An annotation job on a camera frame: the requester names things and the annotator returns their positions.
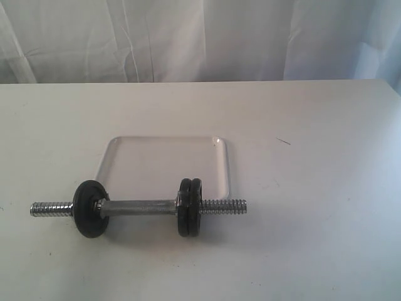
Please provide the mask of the black weight plate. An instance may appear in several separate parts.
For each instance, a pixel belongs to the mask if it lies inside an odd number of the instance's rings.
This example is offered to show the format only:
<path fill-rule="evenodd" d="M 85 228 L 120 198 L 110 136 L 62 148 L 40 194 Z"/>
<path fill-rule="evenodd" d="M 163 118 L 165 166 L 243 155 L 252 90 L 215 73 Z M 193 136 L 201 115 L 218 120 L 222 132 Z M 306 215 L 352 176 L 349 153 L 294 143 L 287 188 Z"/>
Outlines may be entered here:
<path fill-rule="evenodd" d="M 189 236 L 188 208 L 191 183 L 191 179 L 184 178 L 181 181 L 179 192 L 177 195 L 177 227 L 179 235 L 182 237 Z"/>
<path fill-rule="evenodd" d="M 196 237 L 200 232 L 201 214 L 200 202 L 202 200 L 202 181 L 194 178 L 189 191 L 189 207 L 188 207 L 188 229 L 191 237 Z"/>
<path fill-rule="evenodd" d="M 110 200 L 101 183 L 86 180 L 76 189 L 73 197 L 73 219 L 78 231 L 87 238 L 97 238 L 104 234 L 109 224 L 109 217 L 101 217 L 97 203 Z"/>

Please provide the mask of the silver threaded dumbbell bar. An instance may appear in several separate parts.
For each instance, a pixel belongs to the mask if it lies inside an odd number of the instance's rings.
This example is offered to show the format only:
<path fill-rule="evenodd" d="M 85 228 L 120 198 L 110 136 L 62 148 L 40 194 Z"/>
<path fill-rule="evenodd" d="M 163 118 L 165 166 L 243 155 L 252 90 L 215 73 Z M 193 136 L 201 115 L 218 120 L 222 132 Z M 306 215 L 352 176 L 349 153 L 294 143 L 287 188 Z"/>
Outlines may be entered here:
<path fill-rule="evenodd" d="M 167 200 L 107 201 L 97 203 L 101 217 L 177 215 L 177 198 Z M 243 199 L 206 199 L 200 202 L 200 214 L 246 214 L 247 202 Z M 73 202 L 35 202 L 30 207 L 33 217 L 73 217 Z"/>

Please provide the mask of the white plastic tray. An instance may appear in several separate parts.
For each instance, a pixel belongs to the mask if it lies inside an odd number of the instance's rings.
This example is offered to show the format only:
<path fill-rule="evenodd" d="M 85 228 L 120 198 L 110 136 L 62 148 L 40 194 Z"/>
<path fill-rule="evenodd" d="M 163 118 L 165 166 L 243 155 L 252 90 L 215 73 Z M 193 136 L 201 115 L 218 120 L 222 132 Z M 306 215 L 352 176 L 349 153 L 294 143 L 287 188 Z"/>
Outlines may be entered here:
<path fill-rule="evenodd" d="M 219 136 L 115 137 L 95 176 L 112 200 L 174 199 L 184 178 L 201 179 L 205 199 L 228 198 L 226 141 Z"/>

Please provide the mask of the white backdrop curtain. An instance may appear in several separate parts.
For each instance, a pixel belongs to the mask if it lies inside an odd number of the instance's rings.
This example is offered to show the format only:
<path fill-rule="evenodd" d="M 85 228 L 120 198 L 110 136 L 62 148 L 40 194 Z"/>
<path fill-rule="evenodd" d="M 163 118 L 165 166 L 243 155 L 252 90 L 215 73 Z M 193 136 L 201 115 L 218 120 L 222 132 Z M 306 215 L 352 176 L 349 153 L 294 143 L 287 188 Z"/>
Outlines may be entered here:
<path fill-rule="evenodd" d="M 399 1 L 2 1 L 2 83 L 379 78 Z"/>

